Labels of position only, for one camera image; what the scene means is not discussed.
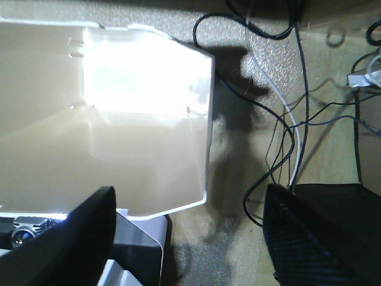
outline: black cable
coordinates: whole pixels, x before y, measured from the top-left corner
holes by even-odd
[[[355,61],[355,63],[353,64],[352,68],[351,68],[351,73],[356,72],[356,67],[358,66],[358,64],[359,64],[360,62],[362,62],[363,60],[365,60],[366,58],[368,58],[368,57],[370,57],[370,56],[372,56],[372,55],[377,55],[377,54],[379,54],[380,49],[381,49],[381,48],[378,48],[378,49],[375,50],[374,52],[370,52],[370,53],[368,53],[368,54],[366,54],[366,55],[363,55],[363,56],[360,57],[359,59],[357,59],[357,60]]]
[[[295,25],[295,36],[296,36],[296,42],[298,43],[300,60],[301,60],[301,64],[302,64],[304,92],[305,92],[305,121],[307,122],[308,119],[310,118],[310,99],[309,99],[310,92],[308,89],[307,68],[305,66],[304,52],[303,52],[302,42],[301,42],[300,34],[299,34],[299,23],[296,23],[296,25]],[[299,161],[297,162],[297,165],[296,165],[296,172],[295,172],[295,176],[293,177],[293,181],[291,182],[290,189],[292,189],[292,187],[295,185],[295,182],[298,178],[298,173],[300,171],[300,167],[301,167],[301,164],[303,161],[303,156],[305,153],[305,146],[307,144],[307,138],[308,138],[308,125],[305,125],[304,137],[303,137],[303,142],[302,142],[302,146],[301,146],[300,157],[299,157]]]
[[[381,21],[378,21],[378,22],[375,22],[372,25],[370,25],[370,27],[367,29],[366,39],[367,39],[367,42],[369,43],[369,45],[372,45],[372,46],[381,46],[381,39],[374,40],[372,38],[372,36],[371,36],[373,31],[376,30],[380,26],[381,26]]]
[[[372,95],[369,95],[368,97],[365,97],[361,100],[358,100],[358,101],[354,101],[354,102],[348,102],[348,103],[345,103],[345,102],[330,102],[328,104],[326,104],[322,109],[320,109],[318,112],[315,113],[315,115],[313,115],[312,117],[310,117],[307,122],[310,122],[311,120],[315,119],[320,113],[322,113],[325,109],[327,109],[328,107],[330,107],[331,105],[356,105],[356,104],[360,104],[364,101],[367,101],[367,100],[370,100],[372,99],[373,97],[376,97],[378,95],[381,95],[381,92],[379,93],[376,93],[376,94],[372,94]]]
[[[258,35],[262,38],[272,39],[272,40],[278,41],[278,40],[286,39],[290,35],[292,29],[295,27],[296,23],[301,18],[302,10],[304,8],[304,1],[301,1],[297,5],[296,1],[288,0],[290,25],[282,33],[279,33],[276,35],[271,35],[265,31],[263,31],[261,28],[257,27],[256,25],[254,25],[252,23],[246,24],[245,18],[241,16],[239,11],[237,9],[235,9],[234,6],[229,1],[226,1],[226,2],[229,3],[228,7],[232,10],[234,15],[228,14],[228,13],[222,13],[222,12],[213,12],[213,13],[207,13],[207,14],[201,16],[199,19],[197,19],[197,21],[193,27],[193,42],[194,42],[196,47],[201,48],[198,41],[197,41],[197,28],[202,21],[204,21],[208,18],[211,18],[211,17],[227,18],[227,19],[233,20],[234,22],[237,22],[238,24],[242,25],[243,27],[246,27],[247,29],[249,29],[250,32],[255,33],[256,35]]]
[[[264,161],[265,161],[266,166],[267,166],[267,168],[269,170],[271,170],[272,166],[274,166],[274,163],[273,163],[271,165],[271,167],[270,167],[270,165],[268,163],[268,155],[270,154],[271,145],[273,145],[273,141],[274,141],[274,138],[275,138],[275,133],[276,133],[276,128],[278,127],[278,123],[279,123],[279,121],[276,120],[275,121],[275,125],[274,125],[274,129],[273,129],[273,134],[271,135],[270,143],[268,144],[266,155],[264,156]],[[274,184],[276,184],[276,181],[275,181],[275,178],[274,178],[273,174],[271,174],[271,180],[273,181]]]
[[[360,119],[360,103],[358,103],[358,100],[359,100],[358,94],[359,92],[355,92],[354,98],[355,98],[355,117],[359,120]],[[358,144],[360,137],[358,136],[358,123],[356,121],[353,121],[353,128],[354,128],[354,147],[355,147],[355,159],[356,159],[356,167],[357,167],[357,178],[359,182],[363,182],[363,175],[361,173],[361,164],[360,164],[360,148]]]
[[[290,127],[287,125],[287,123],[278,115],[276,114],[272,109],[268,108],[267,106],[263,105],[262,103],[259,103],[257,101],[254,101],[254,100],[251,100],[247,97],[244,97],[242,96],[240,93],[238,93],[237,91],[235,91],[224,79],[222,79],[218,74],[217,76],[220,78],[220,80],[230,89],[230,91],[232,91],[238,98],[246,101],[246,102],[250,102],[251,104],[253,105],[256,105],[260,108],[262,108],[263,110],[267,111],[268,113],[270,113],[272,116],[274,116],[285,128],[286,128],[286,133],[289,134],[290,136],[290,139],[291,139],[291,145],[290,145],[290,149],[289,151],[287,152],[287,154],[285,155],[284,158],[282,158],[282,160],[276,164],[271,170],[269,170],[266,174],[264,174],[262,177],[260,177],[259,180],[257,180],[245,193],[245,195],[243,196],[243,200],[242,200],[242,204],[243,204],[243,210],[245,212],[245,214],[247,215],[247,217],[252,221],[254,222],[257,226],[259,227],[262,227],[262,224],[259,223],[256,219],[254,219],[250,212],[248,211],[247,209],[247,205],[246,205],[246,201],[248,199],[248,197],[250,196],[250,194],[253,192],[253,190],[255,190],[261,183],[263,183],[272,173],[274,173],[292,154],[293,152],[293,149],[295,147],[295,139],[293,137],[293,133],[290,129]]]
[[[288,180],[287,181],[289,182],[291,181],[291,159],[288,158],[287,162],[288,162]]]
[[[341,115],[339,117],[336,117],[334,119],[331,119],[331,120],[328,120],[328,121],[325,121],[325,122],[319,122],[319,123],[310,123],[310,122],[301,122],[297,125],[294,125],[294,126],[290,126],[290,128],[296,128],[298,126],[301,126],[301,125],[310,125],[310,126],[322,126],[322,125],[328,125],[328,124],[331,124],[331,123],[334,123],[340,119],[344,119],[344,118],[350,118],[352,119],[353,121],[356,121],[358,124],[360,124],[361,126],[363,126],[364,128],[366,128],[368,131],[370,131],[371,133],[375,134],[377,137],[381,137],[381,131],[376,131],[376,130],[373,130],[371,127],[369,127],[364,121],[362,120],[359,120],[357,119],[356,117],[354,116],[351,116],[351,115]]]
[[[280,116],[283,120],[285,120],[285,114],[287,114],[287,112],[285,112],[285,108],[283,107],[283,114]],[[285,127],[283,126],[283,136],[282,136],[282,141],[280,143],[280,147],[278,149],[278,153],[276,154],[275,156],[275,159],[273,161],[273,164],[271,165],[271,167],[268,165],[267,163],[267,157],[268,157],[268,154],[270,152],[270,148],[271,148],[271,144],[273,142],[273,138],[275,136],[275,132],[276,132],[276,128],[277,128],[277,124],[278,124],[278,120],[275,122],[275,126],[274,126],[274,129],[273,129],[273,134],[271,136],[271,141],[270,141],[270,144],[267,148],[267,152],[266,152],[266,156],[265,156],[265,161],[266,161],[266,164],[267,164],[267,167],[269,170],[271,170],[272,168],[274,168],[279,156],[280,156],[280,153],[282,153],[282,158],[284,157],[284,152],[283,152],[283,146],[284,146],[284,140],[285,140],[285,136],[286,136],[286,131],[285,131]],[[278,183],[280,182],[280,176],[282,174],[282,169],[283,169],[283,165],[280,167],[280,170],[279,170],[279,178],[278,178]],[[275,181],[275,178],[273,176],[273,174],[271,174],[271,179],[273,181],[274,184],[278,184],[276,181]]]
[[[370,96],[368,96],[368,97],[365,97],[365,98],[363,98],[363,99],[361,99],[361,100],[356,100],[356,101],[354,101],[354,102],[330,102],[330,103],[326,104],[326,105],[325,105],[322,109],[320,109],[318,112],[316,112],[315,115],[313,115],[311,118],[309,118],[309,119],[307,120],[307,122],[309,122],[309,121],[313,120],[314,118],[316,118],[320,113],[322,113],[326,108],[328,108],[328,107],[331,106],[331,105],[358,105],[358,104],[360,104],[360,103],[362,103],[362,102],[364,102],[364,101],[370,100],[370,99],[372,99],[373,97],[376,97],[376,96],[379,96],[379,95],[381,95],[381,92],[374,93],[374,94],[372,94],[372,95],[370,95]],[[318,123],[318,125],[330,124],[330,123],[334,122],[333,120],[329,120],[328,122]],[[370,128],[369,128],[363,121],[361,121],[359,118],[355,117],[354,122],[355,122],[356,124],[363,125],[365,128],[367,128],[368,130],[370,130],[372,133],[375,133],[377,136],[380,136],[380,133],[379,133],[379,132],[376,132],[376,131],[370,129]],[[293,129],[293,128],[297,127],[297,126],[301,126],[301,125],[304,125],[304,124],[305,124],[304,122],[301,122],[300,124],[298,124],[298,125],[296,125],[296,126],[290,126],[290,128]],[[286,136],[286,133],[284,132],[283,135],[282,135],[282,141],[281,141],[282,144],[283,144],[283,142],[284,142],[284,140],[285,140],[285,136]],[[276,160],[279,158],[280,153],[281,153],[281,147],[278,149],[278,152],[277,152],[277,155],[276,155],[276,157],[275,157],[273,166],[274,166]]]
[[[285,145],[282,144],[281,145],[281,148],[282,148],[282,158],[285,156]],[[283,170],[283,165],[281,165],[280,169],[279,169],[279,176],[278,176],[278,184],[280,184],[280,178],[282,177],[282,170]]]
[[[326,80],[324,80],[324,82],[322,82],[320,85],[318,85],[318,87],[309,90],[309,97],[311,97],[310,92],[314,92],[314,91],[319,90],[323,85],[325,85],[325,84],[326,84],[327,82],[329,82],[329,81],[332,81],[332,79],[326,79]],[[305,93],[302,94],[299,98],[297,98],[294,102],[289,103],[289,106],[292,106],[292,108],[290,109],[290,111],[293,111],[295,108],[297,108],[297,106],[298,106],[299,103],[304,99],[304,97],[305,97]],[[284,117],[284,116],[287,115],[288,113],[289,113],[288,111],[284,111],[284,113],[283,113],[282,115],[280,115],[280,116],[281,116],[281,117]],[[269,152],[270,152],[271,145],[272,145],[272,143],[273,143],[273,141],[274,141],[274,137],[275,137],[275,133],[276,133],[277,124],[278,124],[278,121],[275,122],[275,126],[274,126],[274,128],[273,128],[273,133],[272,133],[272,136],[271,136],[270,144],[269,144],[269,146],[268,146],[268,148],[267,148],[266,156],[265,156],[265,161],[266,161],[266,165],[267,165],[268,169],[271,169],[271,167],[270,167],[269,164],[268,164],[268,160],[267,160],[267,159],[268,159],[268,154],[269,154]],[[289,159],[289,160],[288,160],[288,182],[290,181],[290,178],[291,178],[291,160]]]

